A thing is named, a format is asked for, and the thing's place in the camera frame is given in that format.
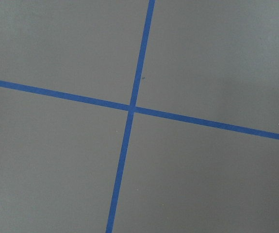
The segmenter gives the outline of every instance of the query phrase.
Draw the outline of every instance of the gray floor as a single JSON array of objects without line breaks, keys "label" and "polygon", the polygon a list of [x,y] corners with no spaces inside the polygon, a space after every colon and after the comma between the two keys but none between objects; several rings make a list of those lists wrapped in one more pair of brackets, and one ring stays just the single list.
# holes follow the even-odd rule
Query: gray floor
[{"label": "gray floor", "polygon": [[[0,80],[128,104],[147,6],[0,1]],[[156,0],[137,106],[279,133],[279,1]],[[0,88],[0,233],[105,232],[126,116]],[[279,232],[279,141],[135,114],[113,232]]]}]

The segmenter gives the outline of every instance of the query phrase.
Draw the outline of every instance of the blue tape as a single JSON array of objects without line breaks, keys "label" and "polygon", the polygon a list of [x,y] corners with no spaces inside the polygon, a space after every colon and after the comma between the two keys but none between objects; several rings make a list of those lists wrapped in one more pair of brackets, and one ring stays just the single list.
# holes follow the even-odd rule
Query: blue tape
[{"label": "blue tape", "polygon": [[145,54],[146,54],[146,49],[147,49],[154,2],[155,2],[154,0],[149,0],[149,4],[148,4],[145,26],[144,26],[144,31],[143,31],[143,37],[141,40],[140,51],[139,51],[139,55],[138,55],[135,79],[134,79],[133,89],[132,89],[132,93],[131,93],[130,108],[129,108],[128,117],[126,120],[122,147],[121,147],[121,153],[120,153],[118,168],[117,168],[116,176],[115,176],[115,185],[114,185],[114,190],[113,190],[113,194],[112,194],[112,198],[111,198],[106,233],[112,233],[112,230],[114,227],[116,206],[118,203],[119,192],[120,192],[122,176],[123,176],[123,170],[124,170],[124,165],[125,165],[125,160],[126,160],[126,154],[127,154],[127,150],[128,150],[128,146],[129,146],[129,141],[130,141],[131,127],[132,127],[132,123],[133,123],[134,112],[136,109],[139,84],[140,84],[141,74],[142,74],[144,60],[145,60]]},{"label": "blue tape", "polygon": [[246,128],[246,127],[242,127],[242,126],[230,125],[230,124],[225,124],[225,123],[221,123],[221,122],[204,120],[204,119],[200,119],[200,118],[183,116],[183,115],[167,113],[167,112],[162,112],[162,111],[157,111],[157,110],[152,110],[152,109],[147,109],[147,108],[141,108],[141,107],[136,107],[135,111],[137,113],[150,115],[150,116],[154,116],[154,117],[162,117],[162,118],[166,118],[166,119],[178,120],[178,121],[188,122],[188,123],[197,124],[197,125],[204,125],[204,126],[209,126],[209,127],[213,127],[213,128],[230,130],[230,131],[246,133],[246,134],[251,134],[251,135],[256,135],[256,136],[261,136],[261,137],[268,137],[268,138],[273,138],[273,139],[279,140],[278,133],[271,133],[271,132],[262,131],[262,130],[255,130],[255,129]]},{"label": "blue tape", "polygon": [[18,91],[35,93],[35,94],[44,95],[44,96],[52,96],[52,97],[65,99],[65,100],[89,103],[89,104],[104,106],[104,107],[108,107],[108,108],[115,108],[115,109],[120,109],[120,110],[125,110],[125,111],[127,111],[129,109],[128,105],[122,104],[122,103],[116,103],[116,102],[111,102],[111,101],[106,101],[106,100],[99,100],[99,99],[95,99],[95,98],[91,98],[91,97],[78,96],[78,95],[73,95],[73,94],[69,94],[69,93],[65,93],[65,92],[52,91],[52,90],[43,89],[43,88],[39,88],[39,87],[27,86],[27,85],[11,83],[11,82],[1,81],[1,80],[0,80],[0,87],[10,88],[10,89],[18,90]]}]

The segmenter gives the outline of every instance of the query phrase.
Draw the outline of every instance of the blue line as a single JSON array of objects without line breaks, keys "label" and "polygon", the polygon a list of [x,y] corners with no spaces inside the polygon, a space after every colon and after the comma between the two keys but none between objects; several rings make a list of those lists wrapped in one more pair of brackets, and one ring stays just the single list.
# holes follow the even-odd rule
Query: blue line
[{"label": "blue line", "polygon": [[135,113],[135,109],[136,109],[136,101],[137,101],[139,84],[140,84],[140,79],[141,79],[141,74],[142,74],[142,70],[143,70],[145,54],[146,54],[146,49],[147,49],[154,2],[155,2],[154,0],[149,0],[149,4],[148,4],[145,26],[144,26],[144,31],[143,31],[143,37],[141,40],[140,51],[139,51],[139,55],[138,55],[135,79],[134,79],[133,89],[132,89],[132,93],[131,93],[130,108],[129,108],[128,117],[126,120],[124,136],[123,136],[123,141],[122,141],[122,146],[121,146],[121,153],[120,153],[118,168],[116,171],[115,185],[114,185],[114,190],[113,190],[113,194],[112,194],[112,198],[111,198],[106,233],[112,233],[112,230],[114,227],[116,206],[118,203],[119,192],[120,192],[122,176],[123,176],[123,170],[124,170],[124,165],[125,165],[125,160],[126,160],[126,154],[127,154],[127,150],[128,150],[128,146],[129,146],[129,141],[130,141],[131,127],[132,127],[134,113]]},{"label": "blue line", "polygon": [[273,138],[273,139],[279,140],[278,133],[271,133],[271,132],[262,131],[262,130],[255,130],[255,129],[246,128],[246,127],[242,127],[242,126],[230,125],[230,124],[225,124],[225,123],[221,123],[221,122],[204,120],[204,119],[200,119],[200,118],[183,116],[183,115],[167,113],[167,112],[162,112],[162,111],[157,111],[157,110],[152,110],[152,109],[147,109],[147,108],[141,108],[141,107],[136,107],[135,111],[137,113],[150,115],[150,116],[154,116],[154,117],[162,117],[162,118],[166,118],[166,119],[178,120],[178,121],[188,122],[188,123],[197,124],[197,125],[204,125],[204,126],[209,126],[209,127],[213,127],[213,128],[219,128],[219,129],[223,129],[223,130],[230,130],[230,131],[246,133],[246,134],[256,135],[256,136],[260,136],[260,137],[268,137],[268,138]]},{"label": "blue line", "polygon": [[116,102],[111,102],[111,101],[106,101],[106,100],[99,100],[91,97],[84,97],[84,96],[78,96],[78,95],[73,95],[65,92],[60,92],[60,91],[52,91],[48,89],[43,89],[39,87],[34,87],[34,86],[27,86],[27,85],[22,85],[22,84],[17,84],[17,83],[10,83],[6,81],[1,81],[0,80],[0,87],[5,87],[5,88],[10,88],[18,91],[25,91],[25,92],[30,92],[30,93],[35,93],[39,95],[44,95],[44,96],[52,96],[56,98],[61,98],[65,100],[73,100],[77,102],[83,102],[83,103],[89,103],[89,104],[94,104],[98,106],[104,106],[108,108],[115,108],[115,109],[120,109],[120,110],[125,110],[127,111],[129,109],[129,106],[126,104],[122,103],[116,103]]}]

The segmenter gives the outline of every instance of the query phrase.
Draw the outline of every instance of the vertical blue line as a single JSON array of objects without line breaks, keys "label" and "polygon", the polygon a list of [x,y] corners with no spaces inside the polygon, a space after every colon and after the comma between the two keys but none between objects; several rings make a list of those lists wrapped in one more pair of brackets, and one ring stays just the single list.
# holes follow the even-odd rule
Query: vertical blue line
[{"label": "vertical blue line", "polygon": [[123,141],[122,141],[122,146],[121,146],[121,153],[120,153],[118,168],[117,168],[116,176],[115,176],[115,185],[114,185],[114,190],[113,190],[113,194],[112,194],[112,198],[111,198],[106,233],[112,233],[112,230],[114,227],[115,212],[116,212],[116,207],[117,207],[118,198],[119,198],[119,192],[120,192],[120,188],[121,188],[126,154],[127,154],[127,150],[128,150],[128,146],[129,146],[129,141],[130,141],[131,127],[132,127],[134,113],[135,113],[135,109],[136,109],[136,101],[137,101],[137,96],[138,96],[139,84],[140,84],[141,74],[142,74],[142,70],[143,70],[143,66],[144,66],[144,60],[145,60],[149,30],[150,30],[150,25],[151,25],[151,20],[152,20],[154,2],[155,2],[155,0],[149,0],[149,4],[148,4],[146,21],[145,21],[145,26],[144,26],[144,31],[143,31],[143,37],[141,40],[140,51],[139,51],[139,55],[138,55],[135,79],[134,79],[133,89],[132,89],[132,93],[131,93],[129,112],[128,112],[128,116],[127,116],[127,120],[126,120],[126,124],[125,124],[124,136],[123,136]]}]

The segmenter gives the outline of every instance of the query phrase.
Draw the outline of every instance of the gray surface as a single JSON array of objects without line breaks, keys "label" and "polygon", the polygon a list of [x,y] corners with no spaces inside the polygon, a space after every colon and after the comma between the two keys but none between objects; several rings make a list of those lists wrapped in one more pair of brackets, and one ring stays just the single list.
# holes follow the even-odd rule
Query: gray surface
[{"label": "gray surface", "polygon": [[136,115],[114,232],[279,232],[279,141]]},{"label": "gray surface", "polygon": [[0,1],[0,80],[129,103],[147,5]]},{"label": "gray surface", "polygon": [[105,232],[126,114],[0,88],[0,233]]},{"label": "gray surface", "polygon": [[138,106],[279,133],[279,1],[157,0]]}]

